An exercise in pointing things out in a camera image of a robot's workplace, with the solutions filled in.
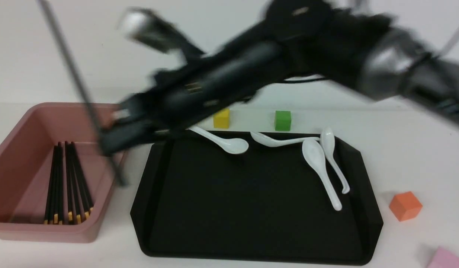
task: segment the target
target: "white table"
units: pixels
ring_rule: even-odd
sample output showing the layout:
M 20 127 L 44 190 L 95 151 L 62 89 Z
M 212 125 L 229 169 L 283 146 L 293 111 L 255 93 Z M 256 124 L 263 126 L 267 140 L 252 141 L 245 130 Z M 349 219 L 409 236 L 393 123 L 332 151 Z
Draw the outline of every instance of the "white table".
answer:
M 0 143 L 32 105 L 0 104 Z M 230 130 L 271 131 L 269 110 L 232 111 Z M 211 129 L 211 121 L 201 126 Z M 330 126 L 362 152 L 385 222 L 368 268 L 422 268 L 437 246 L 459 256 L 459 129 L 413 111 L 293 111 L 292 132 Z M 151 258 L 138 245 L 129 212 L 150 146 L 129 154 L 131 186 L 116 189 L 97 240 L 90 244 L 0 240 L 0 268 L 66 267 L 340 267 L 255 261 Z M 424 207 L 400 223 L 389 210 L 395 193 L 413 191 Z

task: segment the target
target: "pink container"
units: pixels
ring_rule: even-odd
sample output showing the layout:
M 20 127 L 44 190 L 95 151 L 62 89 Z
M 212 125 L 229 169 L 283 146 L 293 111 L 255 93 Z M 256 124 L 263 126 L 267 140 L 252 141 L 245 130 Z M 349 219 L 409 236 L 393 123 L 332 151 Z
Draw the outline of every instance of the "pink container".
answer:
M 95 107 L 101 122 L 105 122 L 115 106 Z M 26 112 L 0 145 L 0 239 L 70 243 L 96 239 L 114 179 L 95 140 L 80 103 L 42 103 Z M 76 143 L 94 209 L 79 225 L 44 225 L 53 146 L 64 141 Z M 125 155 L 116 154 L 114 158 L 122 165 Z M 66 181 L 64 187 L 66 206 Z M 67 207 L 64 211 L 67 218 Z

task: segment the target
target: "tray rim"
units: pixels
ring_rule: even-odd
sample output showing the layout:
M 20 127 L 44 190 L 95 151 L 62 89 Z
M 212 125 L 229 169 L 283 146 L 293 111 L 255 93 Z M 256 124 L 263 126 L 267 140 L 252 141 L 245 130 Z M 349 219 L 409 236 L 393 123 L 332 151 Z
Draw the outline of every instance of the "tray rim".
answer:
M 241 134 L 241 133 L 247 133 L 247 131 L 209 131 L 213 134 Z M 314 137 L 318 136 L 318 134 L 308 134 L 308 133 L 281 133 L 281 132 L 262 132 L 265 135 L 271 136 L 271 137 L 281 137 L 281 136 L 286 136 L 290 135 L 292 136 L 291 138 L 295 138 L 295 136 L 299 137 Z M 194 134 L 192 132 L 187 131 L 187 134 L 190 136 L 198 136 L 197 134 Z M 342 139 L 336 137 L 336 143 L 339 144 L 336 148 L 338 150 L 339 154 L 345 155 L 344 159 L 347 159 L 343 163 L 339 163 L 341 165 L 341 169 L 344 170 L 345 168 L 350 168 L 353 173 L 350 175 L 346 174 L 347 177 L 352 177 L 352 176 L 362 176 L 364 179 L 367 181 L 367 185 L 365 187 L 367 190 L 369 190 L 369 194 L 364 194 L 361 196 L 361 199 L 365 200 L 365 202 L 362 202 L 364 205 L 364 210 L 367 211 L 369 210 L 369 213 L 366 212 L 365 216 L 367 216 L 367 225 L 370 226 L 370 234 L 368 237 L 368 242 L 369 242 L 369 248 L 363 248 L 363 254 L 364 257 L 360 260 L 356 261 L 346 261 L 346 260 L 328 260 L 328 259 L 307 259 L 307 258 L 277 258 L 277 257 L 268 257 L 268 258 L 251 258 L 251 257 L 234 257 L 234 256 L 204 256 L 204 254 L 185 254 L 185 253 L 162 253 L 162 252 L 157 252 L 157 251 L 152 251 L 148 248 L 147 246 L 147 239 L 145 239 L 142 235 L 143 233 L 143 222 L 139 223 L 137 219 L 145 215 L 147 209 L 148 209 L 148 199 L 150 198 L 149 193 L 152 192 L 153 187 L 154 187 L 154 178 L 157 175 L 157 172 L 159 171 L 159 166 L 162 161 L 166 160 L 166 163 L 164 162 L 165 165 L 168 164 L 168 160 L 170 159 L 171 151 L 173 148 L 173 144 L 175 142 L 175 139 L 163 141 L 163 142 L 158 142 L 152 145 L 151 151 L 148 154 L 148 159 L 146 162 L 146 166 L 144 168 L 144 171 L 142 173 L 142 178 L 144 177 L 151 177 L 151 179 L 147 180 L 141 180 L 138 190 L 135 195 L 134 203 L 132 204 L 131 208 L 131 219 L 132 223 L 134 225 L 134 229 L 136 231 L 136 236 L 139 241 L 139 246 L 142 250 L 142 252 L 147 255 L 147 256 L 153 256 L 153 257 L 170 257 L 170 258 L 209 258 L 209 259 L 229 259 L 229 260 L 236 260 L 236 261 L 271 261 L 271 262 L 290 262 L 290 263 L 314 263 L 314 264 L 332 264 L 332 265 L 353 265 L 353 266 L 363 266 L 366 265 L 371 261 L 374 255 L 374 251 L 379 239 L 379 236 L 381 234 L 381 230 L 383 227 L 383 219 L 381 216 L 381 212 L 379 210 L 377 200 L 375 198 L 375 194 L 373 192 L 373 188 L 371 186 L 371 182 L 369 180 L 367 170 L 365 168 L 365 163 L 362 158 L 362 154 L 360 151 L 355 149 L 354 147 L 350 146 L 346 142 L 344 142 Z

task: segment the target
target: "robotic arm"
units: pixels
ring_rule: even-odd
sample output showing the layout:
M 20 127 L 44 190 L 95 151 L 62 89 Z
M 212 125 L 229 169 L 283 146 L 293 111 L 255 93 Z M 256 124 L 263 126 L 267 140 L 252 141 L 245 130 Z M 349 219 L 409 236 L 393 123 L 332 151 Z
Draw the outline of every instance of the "robotic arm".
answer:
M 48 22 L 95 118 L 48 8 Z M 178 136 L 234 102 L 248 102 L 266 85 L 314 74 L 375 101 L 401 95 L 459 124 L 459 66 L 439 59 L 386 15 L 335 9 L 323 0 L 273 0 L 261 22 L 213 55 L 151 10 L 128 10 L 120 28 L 160 52 L 180 50 L 186 64 L 158 71 L 154 87 L 119 104 L 112 126 L 96 127 L 106 156 Z

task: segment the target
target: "ceramic spoon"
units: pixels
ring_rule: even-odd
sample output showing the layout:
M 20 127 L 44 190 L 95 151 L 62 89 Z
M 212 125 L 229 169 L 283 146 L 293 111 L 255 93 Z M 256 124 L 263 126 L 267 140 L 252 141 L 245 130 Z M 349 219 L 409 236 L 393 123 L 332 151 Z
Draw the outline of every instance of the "ceramic spoon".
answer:
M 250 147 L 248 142 L 244 139 L 223 139 L 210 132 L 202 129 L 201 127 L 192 126 L 189 129 L 195 133 L 202 135 L 210 141 L 216 143 L 219 147 L 223 148 L 229 154 L 242 154 L 248 151 Z
M 327 158 L 327 161 L 330 163 L 332 168 L 334 168 L 335 173 L 337 173 L 338 178 L 340 179 L 340 182 L 342 182 L 342 193 L 346 194 L 350 192 L 350 185 L 334 159 L 335 136 L 330 127 L 326 127 L 322 134 L 320 134 L 320 145 L 322 145 L 322 148 L 324 149 L 324 154 Z
M 304 159 L 307 161 L 309 166 L 311 166 L 311 168 L 314 169 L 315 172 L 317 172 L 319 175 L 334 209 L 337 211 L 342 210 L 342 203 L 340 202 L 337 193 L 335 192 L 334 187 L 328 178 L 327 170 L 325 167 L 325 155 L 322 147 L 320 147 L 318 142 L 314 141 L 313 139 L 306 139 L 302 143 L 302 155 L 304 156 Z
M 276 140 L 271 137 L 266 136 L 265 134 L 261 134 L 259 132 L 250 132 L 251 137 L 260 144 L 263 144 L 264 146 L 267 147 L 280 147 L 280 146 L 285 146 L 289 144 L 296 144 L 296 143 L 301 143 L 306 139 L 313 139 L 315 141 L 318 141 L 318 137 L 305 137 L 305 138 L 298 138 L 298 139 L 290 139 L 290 140 Z

